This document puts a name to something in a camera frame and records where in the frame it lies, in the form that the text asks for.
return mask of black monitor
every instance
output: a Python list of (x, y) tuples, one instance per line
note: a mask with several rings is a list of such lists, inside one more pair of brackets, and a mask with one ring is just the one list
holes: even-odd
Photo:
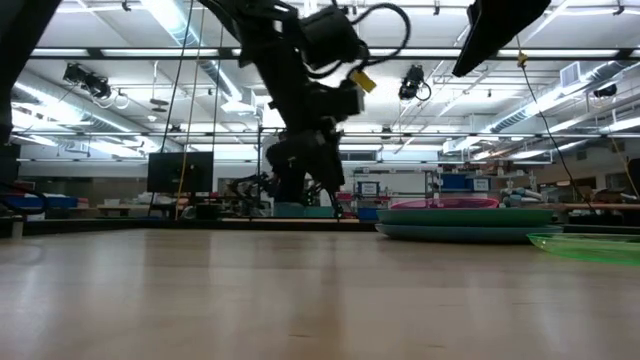
[[(184, 153), (149, 154), (147, 191), (176, 193), (180, 186)], [(187, 153), (182, 192), (211, 192), (213, 153)]]

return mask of cable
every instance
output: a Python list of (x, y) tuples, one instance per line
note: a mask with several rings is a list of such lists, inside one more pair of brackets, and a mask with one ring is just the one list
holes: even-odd
[(342, 66), (342, 64), (344, 64), (344, 62), (338, 61), (331, 69), (322, 72), (322, 73), (314, 73), (313, 71), (307, 69), (307, 76), (309, 76), (312, 79), (318, 80), (318, 79), (324, 79), (327, 76), (331, 76), (333, 75), (333, 73), (336, 72), (336, 70), (338, 70), (340, 68), (340, 66)]
[(367, 66), (382, 64), (383, 62), (393, 59), (400, 53), (400, 51), (406, 49), (407, 44), (409, 43), (409, 39), (411, 38), (411, 20), (409, 19), (409, 15), (407, 15), (407, 13), (404, 10), (402, 10), (402, 8), (394, 4), (382, 3), (382, 4), (374, 5), (368, 8), (367, 11), (362, 13), (355, 20), (353, 20), (351, 22), (351, 25), (358, 25), (358, 23), (360, 23), (362, 20), (367, 18), (371, 14), (371, 12), (378, 9), (388, 9), (400, 15), (400, 17), (402, 18), (402, 21), (404, 21), (404, 26), (405, 26), (404, 39), (402, 40), (402, 43), (400, 43), (400, 46), (396, 48), (393, 52), (391, 52), (391, 54), (383, 56), (380, 59), (369, 61), (370, 56), (367, 55), (359, 65), (349, 70), (349, 72), (347, 73), (347, 78), (349, 78), (354, 71), (362, 71)]
[(426, 98), (420, 98), (420, 97), (418, 96), (418, 94), (416, 94), (416, 99), (418, 99), (418, 100), (420, 100), (420, 101), (427, 101), (427, 100), (431, 99), (431, 95), (433, 94), (433, 93), (431, 92), (431, 86), (429, 86), (429, 84), (427, 84), (427, 83), (426, 83), (426, 82), (424, 82), (424, 81), (422, 82), (422, 84), (423, 84), (427, 89), (429, 89), (429, 96), (427, 96)]
[(24, 189), (24, 188), (21, 188), (19, 186), (15, 186), (15, 185), (8, 184), (8, 183), (5, 183), (5, 182), (0, 182), (0, 187), (4, 187), (4, 188), (10, 189), (10, 190), (22, 191), (24, 193), (34, 195), (35, 197), (40, 199), (40, 201), (42, 201), (42, 205), (40, 206), (39, 209), (23, 209), (21, 207), (12, 205), (11, 203), (9, 203), (9, 201), (7, 201), (7, 200), (3, 199), (2, 197), (0, 197), (0, 204), (4, 205), (4, 207), (6, 207), (7, 209), (15, 212), (18, 215), (38, 215), (38, 214), (42, 214), (43, 212), (45, 212), (45, 211), (47, 211), (49, 209), (49, 200), (41, 192), (38, 192), (38, 191), (35, 191), (35, 190)]
[[(202, 34), (204, 32), (204, 14), (202, 12), (202, 19), (200, 19), (200, 37), (198, 40), (198, 53), (196, 55), (196, 64), (200, 60), (200, 47), (202, 46)], [(176, 211), (174, 220), (178, 220), (178, 209), (180, 208), (180, 200), (182, 199), (182, 185), (184, 184), (184, 174), (187, 171), (187, 150), (189, 148), (189, 138), (191, 135), (191, 121), (193, 120), (193, 106), (196, 102), (196, 89), (198, 88), (198, 72), (199, 68), (196, 67), (195, 75), (193, 79), (193, 92), (191, 93), (191, 109), (189, 109), (189, 121), (187, 122), (187, 139), (184, 143), (184, 153), (182, 156), (182, 171), (180, 173), (180, 183), (178, 185), (178, 199), (176, 200)]]
[(571, 171), (569, 171), (569, 167), (567, 166), (567, 163), (564, 160), (564, 155), (562, 155), (562, 151), (560, 150), (560, 147), (558, 146), (558, 143), (556, 142), (556, 139), (553, 138), (553, 133), (551, 132), (551, 129), (549, 128), (549, 122), (547, 121), (547, 118), (542, 113), (542, 110), (540, 110), (540, 106), (538, 106), (538, 99), (536, 98), (536, 95), (533, 92), (533, 88), (531, 87), (531, 83), (529, 83), (529, 77), (527, 76), (527, 70), (525, 69), (526, 65), (522, 64), (522, 66), (520, 66), (520, 68), (522, 69), (522, 73), (524, 74), (524, 80), (527, 82), (527, 87), (529, 88), (529, 92), (531, 93), (531, 97), (533, 98), (533, 102), (535, 102), (536, 106), (538, 107), (538, 113), (540, 114), (540, 117), (542, 117), (542, 120), (544, 121), (544, 126), (547, 129), (547, 134), (549, 134), (549, 139), (551, 139), (551, 142), (553, 142), (553, 146), (556, 148), (556, 151), (558, 151), (558, 156), (560, 157), (560, 161), (562, 162), (562, 166), (564, 167), (564, 170), (566, 171), (567, 175), (569, 176), (569, 182), (571, 183), (571, 186), (573, 187), (573, 190), (578, 195), (580, 195), (582, 200), (587, 204), (587, 206), (589, 206), (589, 209), (592, 212), (595, 213), (596, 210), (593, 208), (593, 206), (591, 206), (591, 203), (589, 202), (587, 197), (584, 196), (580, 192), (578, 187), (576, 186), (576, 182), (573, 179), (573, 175), (571, 175)]
[[(173, 113), (173, 104), (178, 92), (178, 80), (180, 79), (180, 73), (182, 72), (182, 63), (184, 62), (184, 53), (187, 49), (187, 40), (189, 40), (189, 27), (191, 26), (191, 19), (193, 18), (193, 8), (195, 6), (195, 0), (191, 0), (191, 6), (189, 7), (189, 18), (187, 19), (187, 25), (184, 28), (184, 39), (182, 40), (182, 52), (180, 54), (180, 60), (178, 61), (178, 73), (176, 74), (176, 81), (173, 86), (173, 93), (171, 94), (171, 104), (169, 105), (169, 112), (167, 113), (167, 122), (164, 126), (164, 135), (162, 136), (162, 145), (158, 151), (160, 154), (164, 152), (164, 146), (167, 143), (167, 135), (169, 134), (169, 123), (171, 122), (171, 114)], [(151, 208), (153, 207), (153, 201), (155, 200), (156, 192), (151, 193), (151, 201), (149, 202), (149, 210), (147, 210), (147, 216), (151, 216)]]

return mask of teal plate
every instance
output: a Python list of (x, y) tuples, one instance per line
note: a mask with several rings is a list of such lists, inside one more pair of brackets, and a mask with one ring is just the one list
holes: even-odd
[(542, 227), (460, 227), (460, 226), (407, 226), (376, 224), (376, 230), (392, 239), (453, 243), (529, 243), (527, 234), (561, 233), (560, 226)]
[(529, 234), (533, 245), (574, 259), (640, 265), (640, 235)]
[(551, 223), (545, 209), (393, 209), (378, 210), (385, 225), (536, 227)]

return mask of table surface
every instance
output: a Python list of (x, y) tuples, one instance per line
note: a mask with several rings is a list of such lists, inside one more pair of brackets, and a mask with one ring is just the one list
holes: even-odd
[(640, 268), (376, 233), (0, 243), (0, 359), (632, 359)]

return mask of monitor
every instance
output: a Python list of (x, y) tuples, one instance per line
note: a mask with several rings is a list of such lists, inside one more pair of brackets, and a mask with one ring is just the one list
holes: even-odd
[[(180, 186), (184, 153), (149, 154), (147, 191), (176, 193)], [(182, 192), (211, 192), (213, 152), (187, 153)]]

